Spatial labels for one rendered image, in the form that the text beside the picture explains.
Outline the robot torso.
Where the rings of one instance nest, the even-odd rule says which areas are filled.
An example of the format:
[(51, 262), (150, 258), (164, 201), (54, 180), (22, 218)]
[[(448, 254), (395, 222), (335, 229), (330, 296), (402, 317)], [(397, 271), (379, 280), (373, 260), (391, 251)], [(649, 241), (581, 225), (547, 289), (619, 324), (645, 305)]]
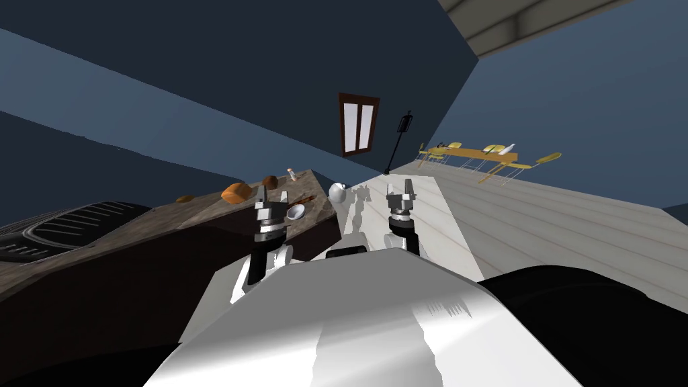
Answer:
[(144, 387), (582, 387), (480, 284), (402, 249), (288, 265)]

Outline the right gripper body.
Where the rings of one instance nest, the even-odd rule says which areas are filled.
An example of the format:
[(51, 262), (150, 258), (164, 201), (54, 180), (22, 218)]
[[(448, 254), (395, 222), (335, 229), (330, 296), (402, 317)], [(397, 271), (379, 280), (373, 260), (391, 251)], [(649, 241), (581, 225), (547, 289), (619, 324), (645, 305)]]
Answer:
[(409, 216), (410, 211), (413, 209), (414, 200), (415, 194), (413, 193), (386, 195), (390, 213), (395, 216)]

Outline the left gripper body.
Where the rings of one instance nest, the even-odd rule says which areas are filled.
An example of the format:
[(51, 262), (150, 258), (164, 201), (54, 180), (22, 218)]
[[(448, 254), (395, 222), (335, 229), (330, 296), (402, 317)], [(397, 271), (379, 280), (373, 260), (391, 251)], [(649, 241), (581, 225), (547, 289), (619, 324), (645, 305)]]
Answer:
[(254, 207), (258, 222), (262, 224), (279, 224), (284, 223), (289, 203), (256, 201)]

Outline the orange bread loaf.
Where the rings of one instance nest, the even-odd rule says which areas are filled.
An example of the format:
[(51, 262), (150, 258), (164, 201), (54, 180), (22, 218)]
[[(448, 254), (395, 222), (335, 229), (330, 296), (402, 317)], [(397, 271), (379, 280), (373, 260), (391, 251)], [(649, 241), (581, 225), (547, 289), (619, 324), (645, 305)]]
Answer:
[(247, 201), (251, 195), (252, 187), (240, 181), (228, 186), (221, 193), (221, 198), (229, 204), (239, 204)]

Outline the dark brown counter cabinet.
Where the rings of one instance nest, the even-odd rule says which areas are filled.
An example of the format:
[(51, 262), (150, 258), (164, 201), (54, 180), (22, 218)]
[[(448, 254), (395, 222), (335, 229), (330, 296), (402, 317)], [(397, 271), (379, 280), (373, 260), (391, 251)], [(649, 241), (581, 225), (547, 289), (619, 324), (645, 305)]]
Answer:
[(93, 247), (0, 270), (0, 384), (99, 353), (175, 344), (214, 273), (250, 253), (251, 207), (160, 207)]

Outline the yellow dining table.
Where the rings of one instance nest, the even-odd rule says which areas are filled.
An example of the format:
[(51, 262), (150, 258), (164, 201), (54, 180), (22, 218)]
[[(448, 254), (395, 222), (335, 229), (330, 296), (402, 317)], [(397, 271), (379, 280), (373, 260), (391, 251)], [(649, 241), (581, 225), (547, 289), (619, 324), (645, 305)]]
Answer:
[(472, 149), (463, 147), (461, 142), (445, 144), (445, 163), (449, 157), (461, 157), (466, 161), (460, 168), (469, 168), (478, 171), (486, 162), (514, 163), (518, 161), (518, 154), (513, 153), (512, 146), (492, 144), (482, 149)]

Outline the brown framed window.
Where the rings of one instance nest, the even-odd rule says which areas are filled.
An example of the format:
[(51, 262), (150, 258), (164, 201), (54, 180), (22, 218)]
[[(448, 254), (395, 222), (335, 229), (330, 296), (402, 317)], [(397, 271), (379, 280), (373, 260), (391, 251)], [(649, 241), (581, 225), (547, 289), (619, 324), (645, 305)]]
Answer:
[(372, 150), (380, 100), (373, 96), (338, 93), (343, 157)]

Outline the black floor lamp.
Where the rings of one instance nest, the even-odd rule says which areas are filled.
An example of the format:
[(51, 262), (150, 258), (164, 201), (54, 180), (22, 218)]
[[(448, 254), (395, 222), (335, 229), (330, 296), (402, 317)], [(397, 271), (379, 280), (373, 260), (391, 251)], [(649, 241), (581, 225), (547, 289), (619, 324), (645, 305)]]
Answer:
[(406, 113), (403, 117), (401, 117), (400, 122), (399, 122), (399, 124), (398, 124), (398, 128), (397, 128), (397, 130), (396, 130), (396, 132), (398, 133), (398, 136), (397, 136), (397, 139), (396, 139), (396, 143), (395, 143), (395, 146), (394, 146), (394, 150), (392, 151), (392, 155), (391, 155), (391, 157), (390, 157), (390, 160), (389, 160), (389, 162), (388, 162), (388, 165), (386, 166), (386, 168), (385, 168), (384, 171), (383, 171), (383, 175), (389, 175), (389, 174), (390, 174), (390, 172), (391, 172), (391, 167), (392, 167), (392, 163), (393, 163), (394, 157), (396, 156), (396, 153), (397, 153), (397, 150), (398, 150), (398, 147), (399, 147), (399, 144), (400, 144), (402, 135), (403, 135), (405, 132), (408, 132), (408, 131), (409, 131), (409, 127), (410, 127), (410, 125), (411, 125), (412, 120), (413, 120), (413, 115), (412, 115), (412, 111), (411, 111), (411, 110), (408, 110), (407, 113)]

